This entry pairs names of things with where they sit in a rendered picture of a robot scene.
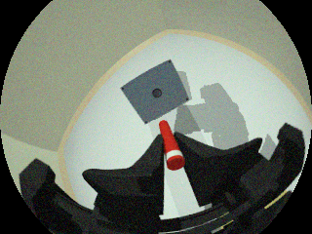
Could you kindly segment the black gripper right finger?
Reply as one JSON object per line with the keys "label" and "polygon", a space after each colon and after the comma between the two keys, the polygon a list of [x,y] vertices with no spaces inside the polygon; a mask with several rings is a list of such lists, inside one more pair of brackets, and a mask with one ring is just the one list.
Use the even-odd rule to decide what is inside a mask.
{"label": "black gripper right finger", "polygon": [[262,145],[261,137],[257,137],[238,147],[235,145],[230,149],[218,149],[191,139],[183,133],[175,133],[175,141],[184,157],[183,160],[186,161],[183,168],[199,208],[211,203],[210,199],[221,187],[219,185],[223,184],[231,169],[253,156]]}

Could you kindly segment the red peg with white band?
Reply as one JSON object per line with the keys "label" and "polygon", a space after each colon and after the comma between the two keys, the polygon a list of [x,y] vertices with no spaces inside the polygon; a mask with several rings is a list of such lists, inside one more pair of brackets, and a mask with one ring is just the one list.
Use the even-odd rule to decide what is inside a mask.
{"label": "red peg with white band", "polygon": [[168,121],[160,121],[160,133],[164,140],[164,151],[165,151],[165,163],[167,163],[168,169],[171,171],[179,171],[184,167],[186,161],[182,153],[180,153],[180,148],[176,144],[175,136],[173,136],[171,126],[169,126]]}

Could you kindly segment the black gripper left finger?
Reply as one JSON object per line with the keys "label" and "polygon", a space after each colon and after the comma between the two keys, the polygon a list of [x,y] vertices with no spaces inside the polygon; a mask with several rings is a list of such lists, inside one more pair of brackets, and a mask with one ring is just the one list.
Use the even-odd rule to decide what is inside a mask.
{"label": "black gripper left finger", "polygon": [[147,196],[157,215],[164,211],[164,140],[159,134],[143,156],[125,169],[86,169],[83,179],[96,192],[125,196]]}

